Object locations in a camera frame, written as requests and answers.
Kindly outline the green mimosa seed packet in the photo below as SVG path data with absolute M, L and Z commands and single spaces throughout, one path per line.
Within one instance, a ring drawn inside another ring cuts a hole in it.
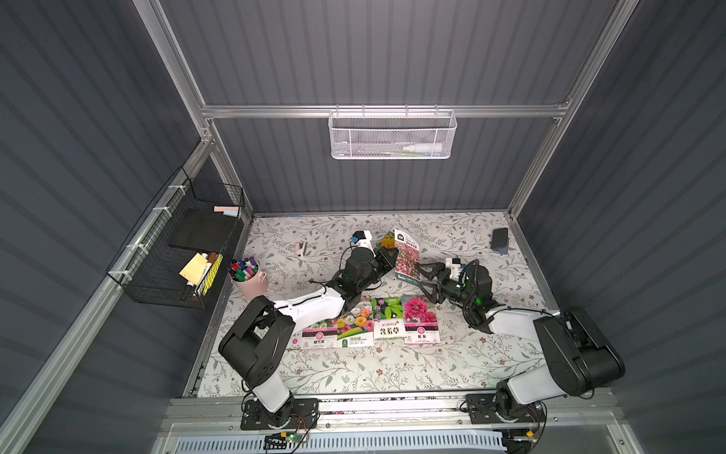
M 404 308 L 400 297 L 372 299 L 374 339 L 402 339 L 406 335 Z

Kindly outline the pink hollyhock seed packet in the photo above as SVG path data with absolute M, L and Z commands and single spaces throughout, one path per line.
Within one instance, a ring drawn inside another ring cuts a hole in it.
M 436 306 L 423 296 L 404 296 L 406 345 L 433 345 L 441 342 Z

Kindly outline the chrysanthemum seed packet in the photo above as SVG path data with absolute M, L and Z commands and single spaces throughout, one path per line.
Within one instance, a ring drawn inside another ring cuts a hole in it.
M 332 349 L 337 346 L 338 320 L 323 320 L 294 333 L 289 348 L 294 350 Z

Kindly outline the yellow sunflower seed packet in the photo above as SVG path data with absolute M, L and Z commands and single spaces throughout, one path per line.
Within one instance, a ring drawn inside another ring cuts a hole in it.
M 387 234 L 385 234 L 385 236 L 382 238 L 382 240 L 380 240 L 379 245 L 386 250 L 395 249 L 396 248 L 395 233 L 393 231 L 387 232 Z

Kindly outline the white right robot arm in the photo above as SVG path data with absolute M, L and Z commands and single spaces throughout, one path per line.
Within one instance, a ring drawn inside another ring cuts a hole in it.
M 443 262 L 417 264 L 423 293 L 461 309 L 467 327 L 485 334 L 538 342 L 544 364 L 499 382 L 493 408 L 504 422 L 532 412 L 546 399 L 583 397 L 622 378 L 625 363 L 582 308 L 561 311 L 505 306 L 493 298 L 493 280 L 477 259 L 457 276 Z

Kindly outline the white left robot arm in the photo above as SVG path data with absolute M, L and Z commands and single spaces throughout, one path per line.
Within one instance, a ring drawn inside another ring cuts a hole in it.
M 398 255 L 395 247 L 356 247 L 317 291 L 277 302 L 255 296 L 220 341 L 219 354 L 265 410 L 284 412 L 294 397 L 278 368 L 293 334 L 350 311 L 366 289 L 395 269 Z

